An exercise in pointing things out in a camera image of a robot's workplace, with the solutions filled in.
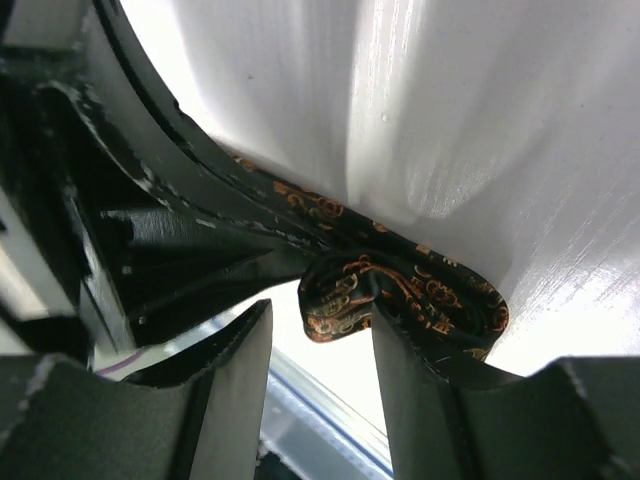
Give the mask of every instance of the white curved surface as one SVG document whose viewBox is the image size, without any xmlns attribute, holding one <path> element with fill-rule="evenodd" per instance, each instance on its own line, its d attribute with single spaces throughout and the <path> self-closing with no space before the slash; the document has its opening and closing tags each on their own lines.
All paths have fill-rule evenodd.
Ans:
<svg viewBox="0 0 640 480">
<path fill-rule="evenodd" d="M 640 2 L 167 2 L 125 6 L 181 107 L 496 284 L 492 363 L 640 353 Z"/>
</svg>

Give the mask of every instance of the black patterned fabric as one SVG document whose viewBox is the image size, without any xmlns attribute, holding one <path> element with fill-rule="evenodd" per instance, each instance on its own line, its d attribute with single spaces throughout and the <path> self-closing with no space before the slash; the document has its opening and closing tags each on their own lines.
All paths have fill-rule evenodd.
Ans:
<svg viewBox="0 0 640 480">
<path fill-rule="evenodd" d="M 368 328 L 375 302 L 411 324 L 412 341 L 435 335 L 485 359 L 509 321 L 506 302 L 487 280 L 333 200 L 234 159 L 252 183 L 271 187 L 259 191 L 270 211 L 319 239 L 322 252 L 298 289 L 311 340 L 329 342 Z"/>
</svg>

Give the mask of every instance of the white background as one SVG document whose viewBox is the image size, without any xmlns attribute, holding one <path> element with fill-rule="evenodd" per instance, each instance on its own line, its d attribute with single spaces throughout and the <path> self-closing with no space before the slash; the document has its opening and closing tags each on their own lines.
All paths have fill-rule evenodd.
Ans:
<svg viewBox="0 0 640 480">
<path fill-rule="evenodd" d="M 498 286 L 513 319 L 491 363 L 640 353 L 640 2 L 174 3 L 125 7 L 181 107 Z M 276 346 L 365 408 L 367 335 L 296 343 L 287 305 Z"/>
</svg>

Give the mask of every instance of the black plastic bracket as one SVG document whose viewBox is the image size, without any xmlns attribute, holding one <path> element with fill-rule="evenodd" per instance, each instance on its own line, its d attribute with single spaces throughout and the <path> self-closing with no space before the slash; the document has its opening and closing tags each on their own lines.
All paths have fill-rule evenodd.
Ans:
<svg viewBox="0 0 640 480">
<path fill-rule="evenodd" d="M 376 311 L 373 344 L 396 480 L 636 478 L 638 358 L 565 358 L 519 378 Z"/>
<path fill-rule="evenodd" d="M 122 382 L 64 356 L 0 358 L 0 478 L 253 478 L 271 353 L 259 301 Z"/>
</svg>

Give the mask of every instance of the orange paisley pattern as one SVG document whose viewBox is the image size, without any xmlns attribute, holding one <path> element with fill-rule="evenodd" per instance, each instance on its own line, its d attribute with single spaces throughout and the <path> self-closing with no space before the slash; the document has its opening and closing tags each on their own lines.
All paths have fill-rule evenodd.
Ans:
<svg viewBox="0 0 640 480">
<path fill-rule="evenodd" d="M 435 335 L 484 361 L 509 323 L 496 289 L 451 257 L 410 242 L 380 223 L 309 190 L 276 179 L 242 157 L 247 172 L 270 179 L 283 213 L 334 239 L 298 288 L 304 331 L 330 342 L 369 328 L 371 307 L 398 319 L 413 341 Z"/>
</svg>

